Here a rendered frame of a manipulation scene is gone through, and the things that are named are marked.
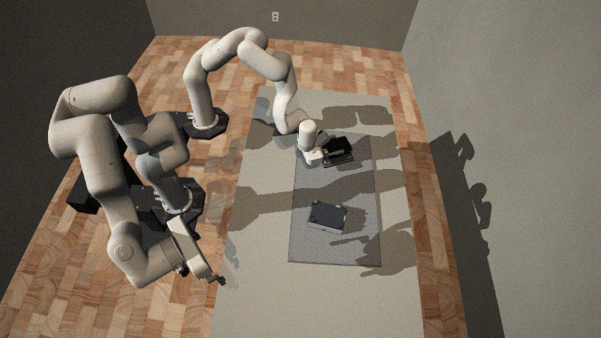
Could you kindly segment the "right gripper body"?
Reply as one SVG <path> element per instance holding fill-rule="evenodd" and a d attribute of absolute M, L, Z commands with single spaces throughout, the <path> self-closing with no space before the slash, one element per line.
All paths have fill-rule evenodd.
<path fill-rule="evenodd" d="M 196 242 L 181 215 L 167 221 L 167 225 L 172 233 L 170 237 L 175 249 L 188 268 L 191 269 L 193 275 L 198 280 L 202 280 L 206 276 L 212 274 L 212 269 L 202 251 L 196 245 Z"/>

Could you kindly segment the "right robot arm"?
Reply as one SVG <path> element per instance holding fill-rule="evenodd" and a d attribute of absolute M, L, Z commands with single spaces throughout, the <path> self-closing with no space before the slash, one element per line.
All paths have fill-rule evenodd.
<path fill-rule="evenodd" d="M 160 196 L 155 200 L 170 214 L 184 213 L 193 195 L 174 169 L 190 159 L 188 146 L 168 111 L 144 117 L 135 84 L 126 75 L 64 90 L 50 121 L 50 150 L 60 159 L 79 157 L 87 189 L 103 207 L 111 229 L 107 253 L 134 287 L 144 288 L 173 270 L 186 277 L 189 268 L 170 236 L 143 250 L 142 228 L 112 123 L 139 155 L 135 167 Z"/>

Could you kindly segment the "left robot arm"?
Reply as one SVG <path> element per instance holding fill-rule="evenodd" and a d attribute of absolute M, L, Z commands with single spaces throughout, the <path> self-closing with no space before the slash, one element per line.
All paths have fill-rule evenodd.
<path fill-rule="evenodd" d="M 282 135 L 289 135 L 299 128 L 297 146 L 302 151 L 324 146 L 330 137 L 322 130 L 317 133 L 316 122 L 304 110 L 297 108 L 285 115 L 298 88 L 292 59 L 285 51 L 271 55 L 266 51 L 267 47 L 267 35 L 250 26 L 236 29 L 222 39 L 214 38 L 201 47 L 192 56 L 183 76 L 194 113 L 187 113 L 188 119 L 192 119 L 193 126 L 199 130 L 209 130 L 219 122 L 218 115 L 214 114 L 207 77 L 209 72 L 219 70 L 238 55 L 242 62 L 275 83 L 272 114 L 277 130 Z"/>

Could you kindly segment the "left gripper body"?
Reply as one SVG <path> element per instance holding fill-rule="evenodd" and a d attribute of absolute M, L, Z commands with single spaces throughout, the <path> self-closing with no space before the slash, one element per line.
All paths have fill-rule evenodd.
<path fill-rule="evenodd" d="M 320 146 L 319 147 L 314 147 L 311 151 L 302 151 L 302 153 L 303 153 L 303 155 L 305 157 L 305 160 L 306 160 L 306 162 L 307 162 L 308 165 L 313 165 L 313 164 L 321 163 L 323 161 L 323 158 L 324 158 L 324 155 L 323 155 L 323 153 L 321 151 Z"/>

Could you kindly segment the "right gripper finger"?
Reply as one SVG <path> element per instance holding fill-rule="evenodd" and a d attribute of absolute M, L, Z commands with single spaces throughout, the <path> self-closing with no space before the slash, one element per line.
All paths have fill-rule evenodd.
<path fill-rule="evenodd" d="M 225 282 L 226 279 L 223 276 L 221 276 L 221 277 L 219 277 L 218 275 L 212 276 L 210 274 L 209 276 L 206 276 L 205 278 L 209 284 L 215 280 L 217 280 L 221 286 L 224 286 L 226 284 L 226 282 Z"/>
<path fill-rule="evenodd" d="M 187 226 L 188 226 L 188 228 L 189 228 L 189 230 L 190 230 L 190 232 L 191 232 L 192 236 L 194 237 L 195 241 L 197 241 L 197 240 L 201 239 L 201 238 L 200 238 L 200 235 L 198 234 L 198 232 L 196 232 L 196 231 L 193 231 L 189 225 L 187 225 Z"/>

